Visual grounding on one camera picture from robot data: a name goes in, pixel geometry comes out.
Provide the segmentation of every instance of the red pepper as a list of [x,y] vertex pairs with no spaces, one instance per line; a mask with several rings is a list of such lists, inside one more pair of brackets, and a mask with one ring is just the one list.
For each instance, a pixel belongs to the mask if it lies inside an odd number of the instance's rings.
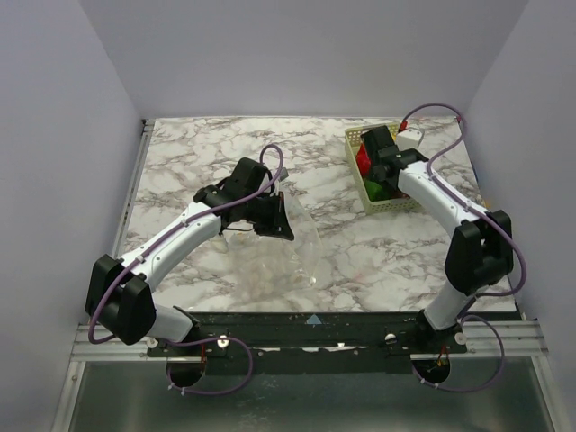
[[360,146],[358,153],[356,154],[356,164],[358,165],[358,169],[360,170],[360,175],[362,177],[368,176],[368,171],[370,171],[370,159],[366,154],[366,149],[364,144]]

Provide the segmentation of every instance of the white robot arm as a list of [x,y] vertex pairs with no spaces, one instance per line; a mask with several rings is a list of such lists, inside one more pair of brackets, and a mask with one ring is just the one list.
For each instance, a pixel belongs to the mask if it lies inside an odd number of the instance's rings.
[[[402,139],[402,133],[397,142],[408,140]],[[422,311],[422,320],[432,331],[448,329],[478,293],[510,273],[513,266],[509,243],[471,209],[486,214],[509,235],[510,218],[504,211],[490,212],[471,202],[436,171],[428,172],[428,160],[414,148],[404,146],[400,150],[386,127],[368,131],[363,139],[371,161],[369,178],[416,200],[451,237],[445,261],[447,280],[438,296]]]
[[184,340],[194,317],[156,305],[152,293],[187,255],[231,223],[247,221],[258,235],[294,240],[284,194],[274,186],[280,174],[272,176],[262,163],[244,157],[229,178],[202,188],[176,220],[144,245],[118,259],[102,256],[94,264],[86,312],[127,345],[145,336]]

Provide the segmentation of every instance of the gray wall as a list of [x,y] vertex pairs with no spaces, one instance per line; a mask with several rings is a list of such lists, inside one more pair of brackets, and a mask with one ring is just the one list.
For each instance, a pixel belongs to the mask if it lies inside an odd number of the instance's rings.
[[0,428],[50,430],[139,116],[77,0],[0,3]]
[[527,0],[81,0],[146,117],[466,107]]
[[512,216],[529,265],[521,301],[542,323],[569,407],[576,407],[575,100],[576,3],[531,0],[472,101],[466,142],[484,195]]

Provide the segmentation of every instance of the wicker basket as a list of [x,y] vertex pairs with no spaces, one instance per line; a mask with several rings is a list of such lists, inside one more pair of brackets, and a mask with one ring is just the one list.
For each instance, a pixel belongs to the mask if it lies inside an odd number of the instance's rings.
[[370,201],[368,198],[368,193],[364,186],[364,181],[360,175],[360,170],[356,164],[356,153],[362,146],[362,134],[370,129],[377,128],[378,126],[388,126],[388,130],[392,137],[396,140],[396,134],[398,133],[398,123],[391,124],[373,124],[370,126],[353,128],[346,130],[346,157],[350,168],[352,168],[352,177],[354,178],[354,183],[356,183],[356,189],[360,193],[360,199],[362,200],[362,205],[364,206],[364,211],[366,214],[373,214],[378,212],[389,212],[395,210],[407,210],[418,208],[419,204],[412,200],[411,198],[398,198],[387,201]]

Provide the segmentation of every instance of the marble tabletop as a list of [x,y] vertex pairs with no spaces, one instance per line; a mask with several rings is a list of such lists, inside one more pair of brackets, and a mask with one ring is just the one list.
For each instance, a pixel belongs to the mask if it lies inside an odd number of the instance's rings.
[[[238,295],[239,279],[222,239],[198,247],[168,274],[155,301],[192,311],[418,311],[442,287],[449,237],[423,210],[366,216],[344,151],[346,129],[398,119],[182,118],[157,120],[133,203],[124,251],[154,236],[242,157],[278,144],[283,182],[316,221],[324,256],[316,283],[262,300]],[[411,123],[425,132],[427,157],[459,135],[454,118]],[[266,159],[274,171],[277,159]],[[460,192],[481,202],[465,146],[436,162]],[[509,289],[502,280],[492,289]],[[509,298],[482,299],[482,311],[510,311]]]

